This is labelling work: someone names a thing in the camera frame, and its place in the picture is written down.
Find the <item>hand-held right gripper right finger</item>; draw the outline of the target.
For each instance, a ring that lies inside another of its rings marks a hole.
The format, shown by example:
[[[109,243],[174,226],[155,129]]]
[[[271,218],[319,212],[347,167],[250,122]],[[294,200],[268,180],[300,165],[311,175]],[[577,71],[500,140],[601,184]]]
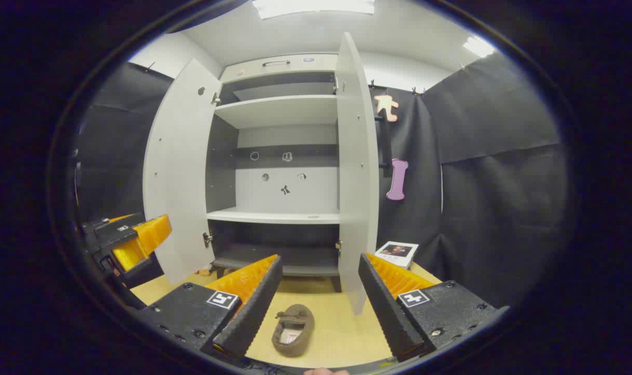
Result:
[[[458,346],[492,329],[509,310],[461,283],[430,282],[372,254],[361,255],[358,275],[397,361]]]

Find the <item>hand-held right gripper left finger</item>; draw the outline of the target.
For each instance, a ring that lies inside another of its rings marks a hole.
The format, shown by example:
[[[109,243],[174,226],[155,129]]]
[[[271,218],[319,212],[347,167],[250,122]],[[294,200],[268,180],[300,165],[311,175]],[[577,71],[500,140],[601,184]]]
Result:
[[[206,286],[186,282],[140,318],[189,351],[240,360],[254,341],[283,275],[274,254]]]

